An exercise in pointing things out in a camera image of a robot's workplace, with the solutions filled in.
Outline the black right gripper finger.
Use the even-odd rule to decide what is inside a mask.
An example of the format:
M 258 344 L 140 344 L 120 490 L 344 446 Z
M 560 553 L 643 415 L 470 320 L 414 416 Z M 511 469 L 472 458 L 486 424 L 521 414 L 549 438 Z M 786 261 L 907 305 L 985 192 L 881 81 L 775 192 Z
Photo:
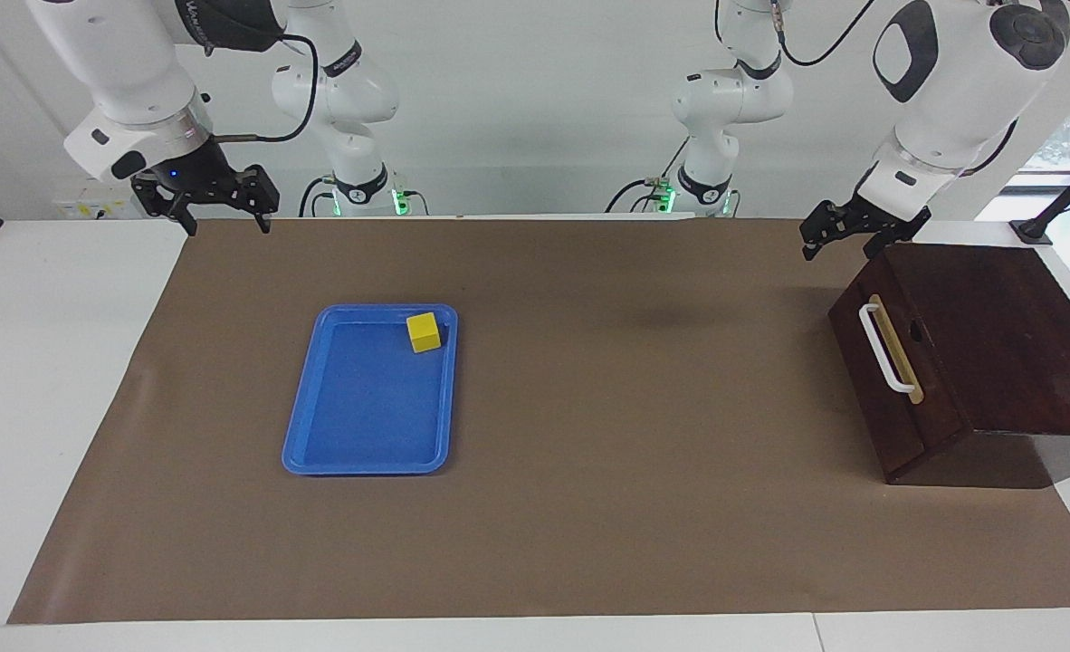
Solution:
M 149 217 L 171 219 L 190 238 L 198 234 L 198 222 L 190 211 L 190 195 L 184 191 L 171 191 L 171 195 L 167 197 L 162 188 L 158 178 L 153 173 L 142 172 L 132 177 L 134 197 Z
M 248 212 L 262 234 L 272 230 L 272 215 L 280 207 L 280 191 L 261 165 L 251 165 L 234 175 L 234 207 Z

